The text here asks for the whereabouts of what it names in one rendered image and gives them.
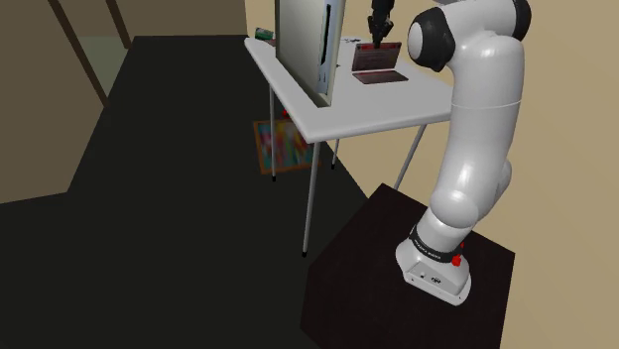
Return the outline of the red open laptop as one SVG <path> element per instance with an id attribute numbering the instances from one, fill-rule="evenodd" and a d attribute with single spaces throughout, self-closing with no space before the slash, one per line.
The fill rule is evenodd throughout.
<path id="1" fill-rule="evenodd" d="M 374 44 L 357 44 L 351 66 L 352 75 L 363 84 L 378 84 L 407 81 L 408 79 L 395 70 L 401 42 Z"/>

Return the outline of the white upright game console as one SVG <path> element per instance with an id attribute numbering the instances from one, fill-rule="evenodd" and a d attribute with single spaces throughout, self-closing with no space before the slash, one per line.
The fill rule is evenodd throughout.
<path id="1" fill-rule="evenodd" d="M 276 58 L 318 107 L 333 98 L 346 0 L 275 0 Z"/>

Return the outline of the white table with metal legs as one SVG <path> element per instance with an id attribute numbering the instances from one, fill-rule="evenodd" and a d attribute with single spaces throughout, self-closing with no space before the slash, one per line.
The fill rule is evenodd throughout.
<path id="1" fill-rule="evenodd" d="M 449 119 L 451 87 L 400 59 L 395 70 L 401 82 L 364 84 L 353 77 L 355 44 L 348 38 L 339 47 L 333 99 L 318 108 L 276 59 L 276 49 L 265 41 L 247 38 L 245 48 L 269 83 L 271 102 L 280 101 L 305 141 L 313 146 L 309 199 L 302 255 L 308 251 L 318 156 L 323 142 L 418 126 Z"/>

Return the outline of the colourful framed painting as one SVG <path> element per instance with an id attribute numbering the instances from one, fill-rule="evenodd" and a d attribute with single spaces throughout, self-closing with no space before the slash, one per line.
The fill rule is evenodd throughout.
<path id="1" fill-rule="evenodd" d="M 294 122 L 289 119 L 276 119 L 275 126 L 275 171 L 276 173 L 310 169 L 312 147 L 306 143 Z M 253 123 L 257 159 L 262 175 L 272 172 L 271 122 Z"/>

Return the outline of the dark robot stand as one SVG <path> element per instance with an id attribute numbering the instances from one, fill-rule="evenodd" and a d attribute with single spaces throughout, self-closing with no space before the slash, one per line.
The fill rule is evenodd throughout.
<path id="1" fill-rule="evenodd" d="M 463 304 L 421 291 L 395 252 L 425 209 L 381 184 L 310 264 L 301 329 L 320 349 L 500 349 L 514 252 L 472 232 Z"/>

